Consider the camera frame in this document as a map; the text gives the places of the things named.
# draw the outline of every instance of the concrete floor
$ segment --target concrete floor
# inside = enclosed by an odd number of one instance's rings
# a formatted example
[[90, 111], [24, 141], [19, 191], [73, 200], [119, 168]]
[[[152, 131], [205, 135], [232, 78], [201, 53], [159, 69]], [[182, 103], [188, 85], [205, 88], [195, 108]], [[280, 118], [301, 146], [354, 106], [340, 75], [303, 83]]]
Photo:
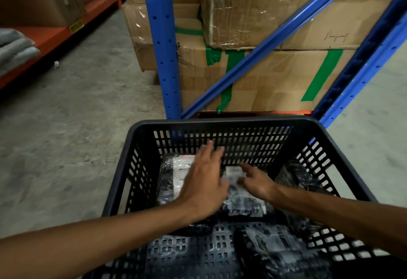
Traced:
[[[329, 128], [378, 199], [403, 206], [406, 55], [404, 46]], [[0, 237], [100, 216], [127, 130], [165, 118], [120, 11], [60, 61], [0, 107]]]

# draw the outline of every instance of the left hand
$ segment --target left hand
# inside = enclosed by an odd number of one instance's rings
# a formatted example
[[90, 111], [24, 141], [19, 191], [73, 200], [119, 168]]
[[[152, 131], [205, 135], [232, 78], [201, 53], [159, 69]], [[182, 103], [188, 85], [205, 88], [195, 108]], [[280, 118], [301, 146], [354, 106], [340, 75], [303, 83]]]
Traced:
[[227, 198], [229, 183], [220, 175], [224, 150], [220, 147], [212, 152], [213, 141], [201, 146], [176, 199], [195, 210], [196, 221], [214, 214]]

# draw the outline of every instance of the warehouse shelving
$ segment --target warehouse shelving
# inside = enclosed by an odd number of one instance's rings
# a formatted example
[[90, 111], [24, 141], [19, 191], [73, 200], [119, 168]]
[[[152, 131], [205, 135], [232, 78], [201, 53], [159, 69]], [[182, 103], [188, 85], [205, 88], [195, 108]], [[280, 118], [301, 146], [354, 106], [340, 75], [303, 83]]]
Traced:
[[122, 0], [93, 0], [86, 4], [86, 14], [81, 18], [81, 23], [78, 28], [69, 27], [11, 27], [23, 33], [26, 37], [35, 42], [35, 47], [41, 53], [37, 57], [27, 61], [25, 64], [8, 72], [0, 77], [0, 89], [5, 87], [8, 83], [20, 76], [24, 71], [42, 59], [45, 55], [61, 45], [64, 41], [70, 38], [79, 28], [87, 25], [90, 21], [95, 19], [103, 13], [110, 6], [117, 4], [121, 8]]
[[[181, 111], [180, 82], [172, 0], [146, 0], [158, 74], [168, 119], [190, 118], [276, 49], [333, 0], [310, 0], [232, 70]], [[393, 0], [328, 90], [312, 115], [328, 127], [407, 39], [407, 0]]]

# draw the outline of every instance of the blue upright post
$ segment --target blue upright post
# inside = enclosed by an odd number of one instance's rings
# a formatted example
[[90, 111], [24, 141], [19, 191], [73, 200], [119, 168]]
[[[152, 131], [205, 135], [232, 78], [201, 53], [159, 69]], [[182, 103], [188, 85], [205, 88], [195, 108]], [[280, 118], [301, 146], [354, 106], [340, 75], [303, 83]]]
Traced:
[[167, 119], [181, 118], [173, 0], [146, 0]]
[[313, 111], [328, 128], [407, 39], [407, 0], [393, 0]]
[[242, 75], [267, 56], [272, 50], [289, 38], [296, 30], [311, 20], [318, 12], [329, 5], [333, 0], [310, 0], [302, 8], [289, 17], [277, 30], [275, 30], [256, 49], [233, 67], [223, 78], [209, 88], [194, 104], [182, 113], [182, 118], [190, 118], [200, 111], [226, 87], [236, 82]]

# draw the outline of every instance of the hand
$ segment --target hand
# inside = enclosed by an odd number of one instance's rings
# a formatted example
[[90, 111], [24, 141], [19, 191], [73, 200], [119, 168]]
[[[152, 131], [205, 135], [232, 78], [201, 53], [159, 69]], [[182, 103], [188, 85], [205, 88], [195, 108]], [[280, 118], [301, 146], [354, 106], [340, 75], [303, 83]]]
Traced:
[[270, 202], [278, 184], [258, 168], [243, 162], [239, 163], [239, 165], [247, 174], [247, 177], [239, 177], [238, 184], [243, 186], [252, 196]]
[[176, 200], [195, 210], [195, 221], [214, 214], [227, 198], [229, 183], [221, 179], [221, 158], [224, 150], [224, 147], [220, 147], [212, 152], [213, 141], [201, 146]]

